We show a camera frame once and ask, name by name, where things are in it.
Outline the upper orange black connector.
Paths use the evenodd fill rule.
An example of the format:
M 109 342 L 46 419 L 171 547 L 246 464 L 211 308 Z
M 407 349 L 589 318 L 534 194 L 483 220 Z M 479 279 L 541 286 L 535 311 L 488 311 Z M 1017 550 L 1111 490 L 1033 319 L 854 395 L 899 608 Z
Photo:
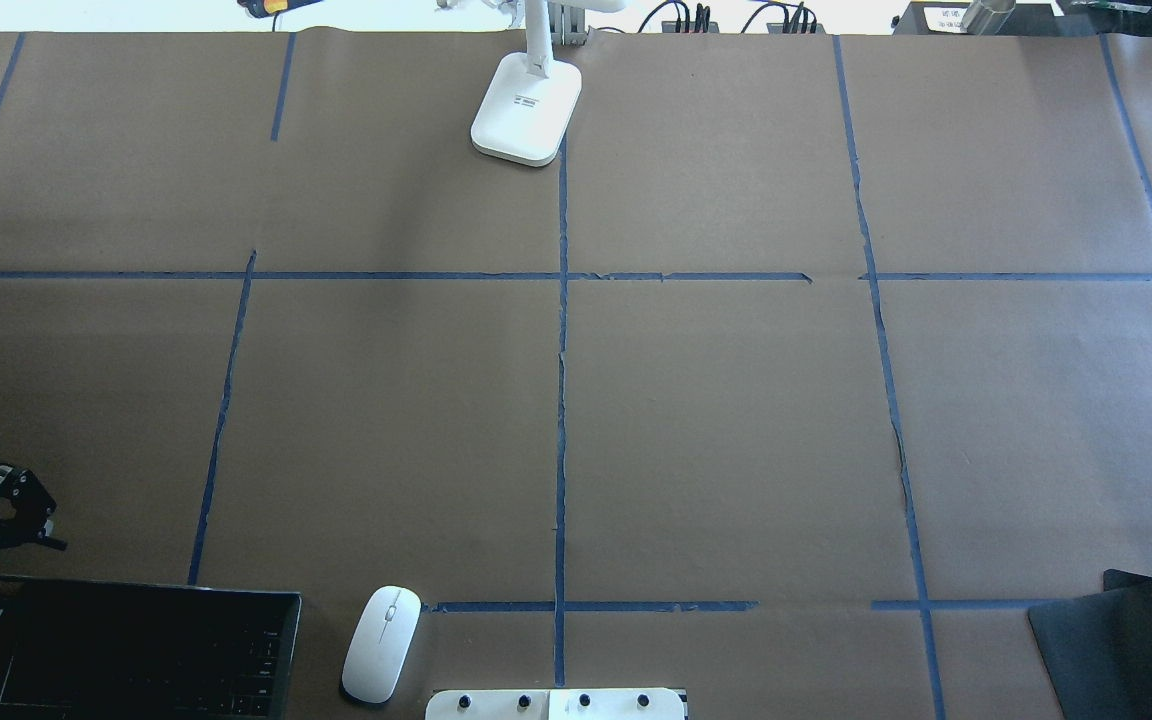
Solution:
M 660 9 L 675 9 L 675 18 L 664 20 L 660 32 L 668 35 L 705 35 L 718 33 L 719 26 L 713 18 L 713 8 L 707 3 L 687 5 L 684 1 L 669 1 L 660 5 Z

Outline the black flat box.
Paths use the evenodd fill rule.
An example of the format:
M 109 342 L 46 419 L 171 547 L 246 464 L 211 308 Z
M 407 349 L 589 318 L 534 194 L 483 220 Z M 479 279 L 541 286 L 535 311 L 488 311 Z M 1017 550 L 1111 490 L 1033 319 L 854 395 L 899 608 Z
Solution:
M 890 20 L 890 33 L 1058 37 L 1060 20 L 1051 3 L 910 1 Z

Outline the orange black connector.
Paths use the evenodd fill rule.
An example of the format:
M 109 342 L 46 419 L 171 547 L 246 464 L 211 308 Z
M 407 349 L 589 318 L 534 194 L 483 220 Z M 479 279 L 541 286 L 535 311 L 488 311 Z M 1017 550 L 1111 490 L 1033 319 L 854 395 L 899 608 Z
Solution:
M 713 8 L 707 3 L 687 5 L 684 1 L 669 1 L 660 5 L 660 9 L 675 9 L 675 18 L 664 20 L 660 32 L 668 35 L 705 35 L 718 33 L 719 26 L 713 18 Z
M 781 13 L 781 18 L 770 20 L 765 29 L 770 35 L 818 35 L 823 32 L 818 15 L 806 3 L 768 3 Z

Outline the white desk lamp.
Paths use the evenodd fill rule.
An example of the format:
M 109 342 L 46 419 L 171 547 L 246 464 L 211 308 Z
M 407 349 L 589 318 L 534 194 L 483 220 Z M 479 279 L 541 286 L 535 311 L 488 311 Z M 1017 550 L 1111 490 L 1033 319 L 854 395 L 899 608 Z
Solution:
M 502 58 L 470 128 L 471 145 L 490 158 L 545 167 L 579 101 L 579 68 L 553 53 L 547 1 L 525 1 L 526 50 Z

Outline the grey laptop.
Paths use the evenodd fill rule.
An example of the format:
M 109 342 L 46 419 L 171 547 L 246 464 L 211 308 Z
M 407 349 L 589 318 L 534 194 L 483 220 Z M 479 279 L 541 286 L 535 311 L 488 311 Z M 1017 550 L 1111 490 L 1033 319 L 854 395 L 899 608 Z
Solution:
M 0 617 L 0 719 L 280 719 L 302 598 L 26 579 Z

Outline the silver metal cylinder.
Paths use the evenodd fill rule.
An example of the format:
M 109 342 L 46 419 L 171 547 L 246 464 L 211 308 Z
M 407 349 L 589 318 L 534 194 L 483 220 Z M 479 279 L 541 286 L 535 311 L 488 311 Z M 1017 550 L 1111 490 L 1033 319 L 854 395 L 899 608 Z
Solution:
M 1016 0 L 973 0 L 961 14 L 958 26 L 965 35 L 991 36 L 1005 28 Z

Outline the black mouse pad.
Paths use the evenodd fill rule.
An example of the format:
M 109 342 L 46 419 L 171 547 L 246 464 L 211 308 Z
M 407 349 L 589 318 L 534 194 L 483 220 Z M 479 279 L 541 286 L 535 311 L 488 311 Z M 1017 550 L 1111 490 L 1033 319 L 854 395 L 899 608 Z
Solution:
M 1107 569 L 1101 592 L 1026 620 L 1064 719 L 1152 719 L 1152 577 Z

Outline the lower orange black connector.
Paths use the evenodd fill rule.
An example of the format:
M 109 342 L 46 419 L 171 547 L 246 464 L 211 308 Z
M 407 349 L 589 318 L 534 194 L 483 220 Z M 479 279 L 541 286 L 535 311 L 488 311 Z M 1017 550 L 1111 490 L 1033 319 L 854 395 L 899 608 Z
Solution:
M 770 20 L 765 29 L 770 35 L 818 35 L 823 32 L 818 15 L 806 3 L 768 3 L 781 13 L 781 18 Z

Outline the blue yellow pouch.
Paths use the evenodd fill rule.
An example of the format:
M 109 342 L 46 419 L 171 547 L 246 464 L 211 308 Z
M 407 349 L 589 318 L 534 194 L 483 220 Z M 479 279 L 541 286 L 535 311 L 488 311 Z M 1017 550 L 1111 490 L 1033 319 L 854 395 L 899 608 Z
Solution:
M 285 12 L 301 9 L 302 6 L 319 3 L 319 0 L 238 0 L 238 8 L 251 18 L 273 18 Z

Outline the white computer mouse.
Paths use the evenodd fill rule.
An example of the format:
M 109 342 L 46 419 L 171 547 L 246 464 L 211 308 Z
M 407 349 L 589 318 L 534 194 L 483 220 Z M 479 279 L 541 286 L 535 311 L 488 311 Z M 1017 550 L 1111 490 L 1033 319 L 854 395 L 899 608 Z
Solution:
M 353 702 L 384 705 L 396 694 L 420 611 L 408 588 L 382 585 L 369 597 L 340 670 L 340 688 Z

